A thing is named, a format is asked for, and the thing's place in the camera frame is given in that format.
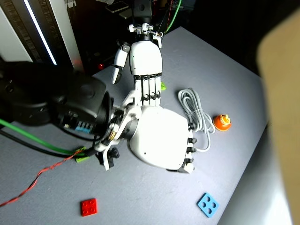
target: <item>orange toy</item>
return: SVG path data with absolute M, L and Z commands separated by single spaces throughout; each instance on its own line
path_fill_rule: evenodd
M 216 129 L 219 131 L 227 131 L 231 127 L 230 118 L 228 115 L 219 115 L 214 118 L 213 121 Z

